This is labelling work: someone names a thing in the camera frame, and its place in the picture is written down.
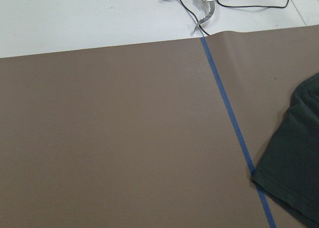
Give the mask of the black printed t-shirt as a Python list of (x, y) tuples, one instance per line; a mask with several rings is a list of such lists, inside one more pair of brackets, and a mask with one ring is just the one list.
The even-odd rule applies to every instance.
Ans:
[(301, 82), (252, 180), (309, 228), (319, 226), (319, 75)]

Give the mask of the brown table mat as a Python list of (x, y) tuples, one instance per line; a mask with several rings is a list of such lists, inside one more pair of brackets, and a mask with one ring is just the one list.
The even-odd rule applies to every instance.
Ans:
[[(206, 40), (256, 165), (319, 28)], [(200, 38), (1, 59), (0, 225), (269, 228)]]

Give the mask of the blue tape line lengthwise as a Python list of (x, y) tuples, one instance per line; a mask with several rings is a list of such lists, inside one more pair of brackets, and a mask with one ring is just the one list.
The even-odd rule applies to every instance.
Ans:
[[(241, 129), (240, 129), (240, 126), (239, 126), (238, 121), (236, 119), (235, 113), (234, 113), (233, 108), (231, 106), (231, 103), (229, 101), (227, 92), (226, 92), (226, 90), (224, 88), (222, 79), (221, 79), (221, 77), (219, 75), (217, 66), (215, 64), (214, 58), (212, 56), (212, 53), (210, 51), (210, 48), (209, 48), (208, 42), (206, 40), (206, 37), (201, 37), (200, 41), (201, 41), (205, 56), (207, 58), (207, 61), (209, 63), (210, 69), (212, 71), (213, 77), (215, 79), (216, 85), (218, 87), (220, 96), (221, 96), (221, 98), (223, 100), (223, 103), (224, 103), (224, 106), (226, 108), (228, 117), (229, 117), (229, 119), (231, 121), (231, 124), (232, 124), (232, 127), (234, 129), (235, 135), (236, 135), (237, 140), (239, 142), (242, 154), (243, 154), (245, 162), (247, 164), (247, 168), (248, 168), (249, 174), (252, 176), (254, 174), (254, 172), (255, 172), (255, 166), (253, 164), (253, 161), (252, 161), (250, 153), (248, 151), (246, 142), (244, 140), (244, 136), (243, 136), (243, 134), (241, 132)], [(264, 210), (264, 214), (266, 216), (266, 219), (267, 219), (269, 227), (270, 228), (276, 228), (277, 226), (276, 226), (275, 220), (273, 218), (273, 215), (272, 215), (271, 209), (269, 207), (269, 203), (267, 201), (265, 193), (260, 188), (258, 188), (256, 185), (255, 185), (255, 188), (256, 188), (256, 191), (258, 193), (260, 202), (262, 204), (262, 208)]]

